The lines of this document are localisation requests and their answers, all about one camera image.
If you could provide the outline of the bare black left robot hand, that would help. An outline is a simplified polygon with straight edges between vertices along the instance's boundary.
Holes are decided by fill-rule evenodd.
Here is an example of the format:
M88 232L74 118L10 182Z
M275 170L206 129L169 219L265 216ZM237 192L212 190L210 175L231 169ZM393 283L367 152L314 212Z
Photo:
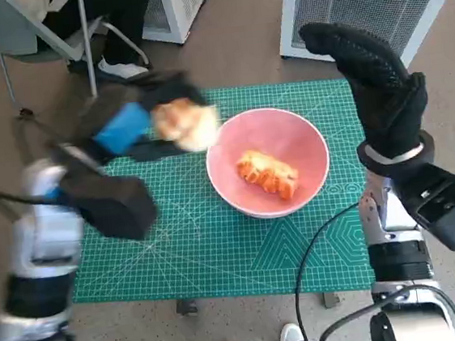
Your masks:
M138 162L185 154L186 150L167 139L150 139L153 110L173 100L188 99L205 106L207 99L185 73L145 76L138 80L139 95L129 98L125 87L106 87L80 118L69 143L80 148L99 164L118 156Z

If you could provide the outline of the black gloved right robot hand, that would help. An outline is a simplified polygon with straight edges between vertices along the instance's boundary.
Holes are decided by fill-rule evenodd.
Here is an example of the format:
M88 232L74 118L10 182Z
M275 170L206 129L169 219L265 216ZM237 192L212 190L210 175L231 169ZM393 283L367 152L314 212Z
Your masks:
M427 106L425 75L409 73L380 37L339 23L299 29L306 49L333 58L351 87L364 136L380 156L393 159L420 144Z

